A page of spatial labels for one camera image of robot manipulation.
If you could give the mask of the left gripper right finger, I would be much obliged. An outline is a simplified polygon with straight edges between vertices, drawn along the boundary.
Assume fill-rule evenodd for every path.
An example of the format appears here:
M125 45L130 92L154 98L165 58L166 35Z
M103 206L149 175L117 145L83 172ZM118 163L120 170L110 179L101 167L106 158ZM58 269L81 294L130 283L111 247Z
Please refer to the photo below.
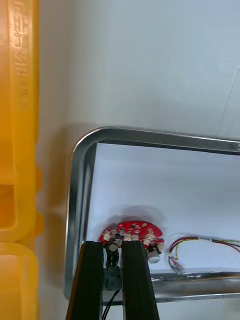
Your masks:
M143 244L140 241L123 241L121 255L123 318L158 320L159 312Z

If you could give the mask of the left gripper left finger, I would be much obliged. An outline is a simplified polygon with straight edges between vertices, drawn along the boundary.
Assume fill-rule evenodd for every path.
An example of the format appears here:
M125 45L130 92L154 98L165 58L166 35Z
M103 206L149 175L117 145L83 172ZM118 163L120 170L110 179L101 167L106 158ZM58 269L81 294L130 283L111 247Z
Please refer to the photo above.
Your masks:
M80 249L67 320L101 320L103 314L104 244L86 241Z

